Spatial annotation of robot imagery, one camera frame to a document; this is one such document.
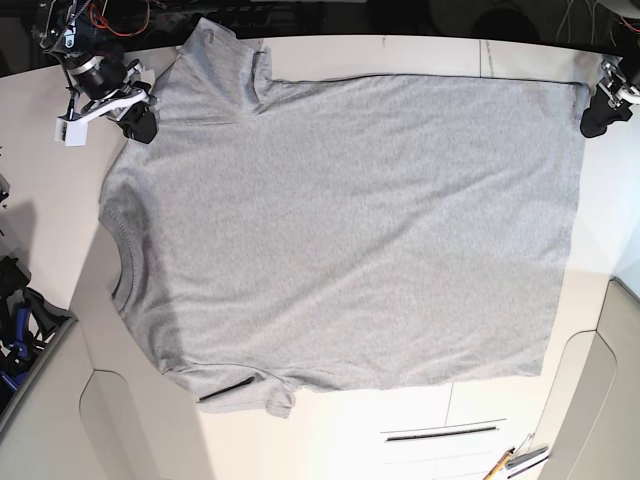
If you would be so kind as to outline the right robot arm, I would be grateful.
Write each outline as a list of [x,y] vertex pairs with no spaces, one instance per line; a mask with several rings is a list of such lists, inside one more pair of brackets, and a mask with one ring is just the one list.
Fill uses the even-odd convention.
[[138,59],[127,61],[117,41],[143,33],[151,19],[144,3],[144,22],[137,30],[118,31],[105,18],[106,1],[41,1],[34,37],[60,65],[69,101],[56,118],[55,139],[67,147],[87,142],[91,121],[105,118],[124,137],[149,144],[157,134],[151,93],[154,74]]

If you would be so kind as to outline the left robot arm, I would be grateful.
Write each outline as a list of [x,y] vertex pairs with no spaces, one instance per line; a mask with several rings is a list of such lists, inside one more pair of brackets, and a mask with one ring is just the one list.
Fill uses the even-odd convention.
[[592,89],[589,105],[580,121],[580,131],[587,138],[606,133],[616,122],[627,122],[632,107],[639,104],[639,2],[597,1],[612,13],[612,23],[624,32],[617,41],[615,27],[609,29],[614,52],[605,53],[600,63],[601,76]]

